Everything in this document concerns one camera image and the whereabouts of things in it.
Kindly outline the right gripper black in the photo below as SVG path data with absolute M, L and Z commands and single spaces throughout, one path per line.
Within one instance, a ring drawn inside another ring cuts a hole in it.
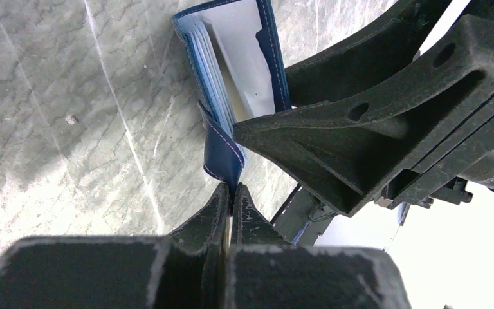
M 494 21 L 462 16 L 387 80 L 240 122 L 234 138 L 346 216 L 372 200 L 468 203 L 468 182 L 494 192 Z

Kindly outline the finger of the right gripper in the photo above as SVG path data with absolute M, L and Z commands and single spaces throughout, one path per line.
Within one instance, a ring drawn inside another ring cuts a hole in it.
M 399 0 L 373 22 L 286 68 L 289 97 L 300 107 L 339 101 L 408 66 L 448 8 L 445 0 Z

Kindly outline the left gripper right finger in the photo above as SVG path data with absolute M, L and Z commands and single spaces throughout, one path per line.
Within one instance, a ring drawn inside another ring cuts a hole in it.
M 285 241 L 237 186 L 228 253 L 229 308 L 411 308 L 392 258 L 363 247 Z

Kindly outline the blue leather card holder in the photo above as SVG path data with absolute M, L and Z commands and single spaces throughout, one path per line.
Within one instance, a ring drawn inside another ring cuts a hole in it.
M 209 1 L 178 12 L 175 29 L 187 49 L 208 126 L 203 168 L 236 189 L 245 148 L 233 141 L 236 123 L 291 108 L 273 9 L 269 1 Z M 297 185 L 271 219 L 295 245 L 361 246 L 387 251 L 408 205 L 385 212 L 369 204 L 358 217 L 332 211 Z

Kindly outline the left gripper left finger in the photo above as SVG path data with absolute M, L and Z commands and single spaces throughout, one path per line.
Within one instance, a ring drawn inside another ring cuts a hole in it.
M 0 257 L 0 308 L 219 308 L 229 189 L 165 236 L 34 236 Z

